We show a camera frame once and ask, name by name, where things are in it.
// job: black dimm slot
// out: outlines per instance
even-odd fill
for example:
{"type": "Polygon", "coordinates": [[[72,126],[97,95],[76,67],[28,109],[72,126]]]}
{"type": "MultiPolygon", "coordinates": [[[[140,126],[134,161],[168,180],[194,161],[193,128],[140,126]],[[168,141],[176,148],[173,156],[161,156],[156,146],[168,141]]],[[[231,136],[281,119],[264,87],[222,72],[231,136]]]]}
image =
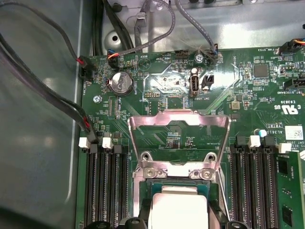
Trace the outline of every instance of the black dimm slot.
{"type": "Polygon", "coordinates": [[[255,174],[255,160],[254,154],[252,152],[249,153],[249,174],[250,174],[250,197],[251,197],[251,222],[252,228],[257,228],[257,219],[256,219],[256,174],[255,174]]]}
{"type": "Polygon", "coordinates": [[[279,228],[279,219],[278,219],[278,190],[277,190],[277,179],[276,179],[276,162],[275,162],[275,155],[271,154],[269,156],[269,169],[270,169],[270,178],[272,181],[272,193],[271,193],[271,200],[272,200],[272,214],[274,218],[274,225],[273,228],[279,228]]]}
{"type": "Polygon", "coordinates": [[[121,178],[122,178],[122,210],[121,210],[121,218],[127,217],[127,184],[128,184],[128,160],[127,155],[121,155],[122,161],[122,170],[121,170],[121,178]]]}
{"type": "Polygon", "coordinates": [[[260,229],[266,229],[265,195],[264,195],[264,174],[263,174],[263,155],[256,153],[256,174],[257,174],[257,193],[259,196],[259,223],[260,229]]]}
{"type": "Polygon", "coordinates": [[[120,211],[121,211],[121,205],[122,203],[119,202],[119,196],[122,195],[121,190],[119,189],[119,183],[122,182],[120,180],[120,155],[115,154],[115,174],[114,174],[114,187],[115,187],[115,192],[114,192],[114,217],[113,217],[113,226],[117,227],[119,226],[119,220],[120,220],[120,211]]]}
{"type": "Polygon", "coordinates": [[[104,192],[104,168],[105,168],[105,154],[97,154],[97,165],[96,165],[96,192],[95,192],[95,203],[96,203],[96,221],[103,221],[103,192],[104,192]]]}
{"type": "Polygon", "coordinates": [[[237,184],[237,192],[238,192],[238,198],[237,198],[237,205],[238,205],[238,221],[243,222],[244,218],[243,218],[243,196],[244,196],[244,192],[243,192],[243,187],[242,187],[242,183],[244,182],[243,179],[243,170],[242,170],[242,161],[241,161],[241,154],[238,153],[236,155],[236,175],[237,175],[237,179],[236,179],[236,184],[237,184]]]}
{"type": "Polygon", "coordinates": [[[238,220],[238,191],[237,191],[237,175],[236,175],[236,153],[235,149],[231,149],[231,161],[230,161],[230,169],[231,169],[231,193],[232,193],[232,218],[234,220],[238,220]]]}
{"type": "Polygon", "coordinates": [[[251,209],[251,176],[250,176],[250,161],[249,153],[243,153],[243,166],[244,166],[244,221],[252,228],[252,209],[251,209]]]}
{"type": "Polygon", "coordinates": [[[110,221],[110,209],[111,209],[111,185],[110,185],[110,181],[111,181],[111,171],[110,171],[110,167],[111,167],[111,155],[110,154],[106,154],[105,155],[105,179],[104,179],[104,183],[105,183],[105,187],[104,187],[104,220],[107,222],[111,222],[110,221]]]}
{"type": "Polygon", "coordinates": [[[84,225],[92,223],[92,206],[93,206],[93,174],[94,174],[94,155],[87,155],[86,164],[86,188],[85,188],[85,217],[84,225]]]}
{"type": "Polygon", "coordinates": [[[263,164],[263,176],[264,176],[264,198],[265,198],[265,214],[266,214],[266,226],[267,228],[273,228],[273,217],[272,217],[272,207],[271,207],[271,178],[269,177],[269,155],[263,153],[262,155],[263,164]]]}

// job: capacitor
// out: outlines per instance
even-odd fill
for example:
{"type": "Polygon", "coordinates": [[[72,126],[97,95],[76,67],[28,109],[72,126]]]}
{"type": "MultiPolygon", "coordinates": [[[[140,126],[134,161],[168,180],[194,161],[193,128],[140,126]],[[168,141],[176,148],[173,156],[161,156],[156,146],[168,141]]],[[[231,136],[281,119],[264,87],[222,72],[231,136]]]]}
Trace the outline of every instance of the capacitor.
{"type": "Polygon", "coordinates": [[[260,137],[266,137],[267,136],[267,131],[266,130],[261,130],[261,129],[255,129],[254,134],[259,135],[260,137]]]}
{"type": "Polygon", "coordinates": [[[266,136],[267,136],[267,131],[265,131],[265,130],[260,130],[260,131],[258,132],[258,135],[259,135],[260,137],[266,137],[266,136]]]}

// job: cable connector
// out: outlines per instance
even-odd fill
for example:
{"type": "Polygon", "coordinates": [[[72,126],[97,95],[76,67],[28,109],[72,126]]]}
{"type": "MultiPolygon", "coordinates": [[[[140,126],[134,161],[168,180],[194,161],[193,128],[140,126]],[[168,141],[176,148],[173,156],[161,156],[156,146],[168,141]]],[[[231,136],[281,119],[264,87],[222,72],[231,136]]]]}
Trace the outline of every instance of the cable connector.
{"type": "Polygon", "coordinates": [[[76,61],[78,63],[80,63],[80,66],[86,70],[89,70],[89,71],[97,70],[97,66],[94,65],[88,57],[80,56],[79,58],[76,59],[76,61]]]}

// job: green circuit board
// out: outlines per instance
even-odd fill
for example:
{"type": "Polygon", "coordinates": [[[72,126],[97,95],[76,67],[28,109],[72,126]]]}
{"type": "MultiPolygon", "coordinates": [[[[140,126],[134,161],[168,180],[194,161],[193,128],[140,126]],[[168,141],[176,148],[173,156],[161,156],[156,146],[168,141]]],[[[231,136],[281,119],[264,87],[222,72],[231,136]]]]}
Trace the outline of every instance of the green circuit board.
{"type": "MultiPolygon", "coordinates": [[[[110,220],[117,225],[120,217],[132,216],[132,172],[137,162],[127,125],[130,116],[156,115],[165,109],[192,109],[203,115],[230,116],[230,134],[221,164],[230,211],[229,153],[237,135],[249,137],[255,130],[266,130],[276,138],[277,144],[291,143],[292,150],[305,150],[304,89],[283,89],[284,82],[305,72],[305,49],[284,56],[278,54],[278,47],[219,50],[218,62],[213,68],[196,63],[192,53],[186,59],[178,59],[175,52],[120,56],[119,71],[128,73],[134,80],[134,89],[126,97],[116,96],[107,87],[107,80],[115,74],[107,64],[107,57],[90,59],[98,71],[93,73],[92,81],[83,83],[82,106],[93,121],[100,141],[109,136],[114,145],[124,146],[127,154],[90,155],[80,151],[76,228],[97,220],[110,220]],[[192,68],[199,71],[200,88],[196,96],[189,93],[192,68]],[[201,87],[205,75],[214,76],[210,88],[201,87]],[[95,96],[101,98],[99,103],[93,101],[95,96]]],[[[175,121],[162,127],[138,128],[136,144],[141,151],[150,151],[154,160],[202,161],[207,153],[217,153],[224,133],[218,127],[188,126],[175,121]]],[[[279,186],[285,188],[285,182],[279,179],[279,186]]],[[[300,177],[294,185],[302,187],[303,182],[300,177]]],[[[286,205],[300,203],[301,195],[292,195],[286,205]]],[[[287,207],[294,209],[292,221],[303,222],[303,204],[287,207]]],[[[281,223],[280,228],[294,227],[281,223]]]]}

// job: ram slot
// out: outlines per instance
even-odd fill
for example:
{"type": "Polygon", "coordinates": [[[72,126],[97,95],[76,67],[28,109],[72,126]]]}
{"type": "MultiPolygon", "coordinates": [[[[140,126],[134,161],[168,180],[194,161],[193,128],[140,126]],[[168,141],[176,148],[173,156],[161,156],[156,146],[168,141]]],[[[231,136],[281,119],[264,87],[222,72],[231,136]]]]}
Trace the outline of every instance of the ram slot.
{"type": "Polygon", "coordinates": [[[250,176],[250,160],[249,153],[242,154],[242,162],[244,167],[244,222],[252,228],[252,209],[251,209],[251,176],[250,176]]]}
{"type": "Polygon", "coordinates": [[[249,175],[250,175],[250,197],[251,197],[251,222],[252,228],[257,228],[257,217],[256,217],[256,196],[257,191],[255,187],[256,174],[255,174],[255,159],[252,152],[249,153],[249,175]]]}
{"type": "Polygon", "coordinates": [[[119,220],[127,217],[127,182],[128,182],[128,161],[126,154],[118,155],[118,165],[119,172],[117,178],[118,182],[117,193],[118,193],[118,203],[120,205],[117,207],[119,220]]]}
{"type": "Polygon", "coordinates": [[[231,193],[233,218],[243,221],[242,187],[241,187],[241,160],[240,153],[236,152],[234,145],[231,146],[231,193]]]}
{"type": "Polygon", "coordinates": [[[87,226],[93,221],[93,199],[94,199],[94,167],[95,155],[87,155],[86,166],[86,188],[85,188],[85,217],[84,225],[87,226]]]}
{"type": "Polygon", "coordinates": [[[104,187],[105,187],[105,154],[97,155],[96,165],[96,184],[95,184],[95,203],[96,203],[96,221],[104,221],[104,187]]]}
{"type": "Polygon", "coordinates": [[[105,155],[105,168],[104,168],[104,191],[103,191],[103,197],[104,197],[104,221],[110,222],[110,209],[111,209],[111,155],[106,154],[105,155]]]}
{"type": "Polygon", "coordinates": [[[277,195],[274,170],[274,158],[269,152],[263,154],[264,195],[267,228],[276,228],[277,224],[277,195]]]}
{"type": "Polygon", "coordinates": [[[122,154],[121,155],[121,177],[120,180],[122,181],[120,184],[122,184],[122,186],[120,187],[120,191],[122,192],[122,208],[121,208],[121,218],[125,218],[127,217],[127,194],[128,194],[128,160],[127,160],[127,155],[126,154],[122,154]]]}
{"type": "Polygon", "coordinates": [[[263,155],[258,152],[256,157],[256,176],[257,176],[257,196],[258,196],[258,218],[259,228],[266,229],[266,208],[265,208],[265,191],[264,191],[264,173],[263,173],[263,155]]]}

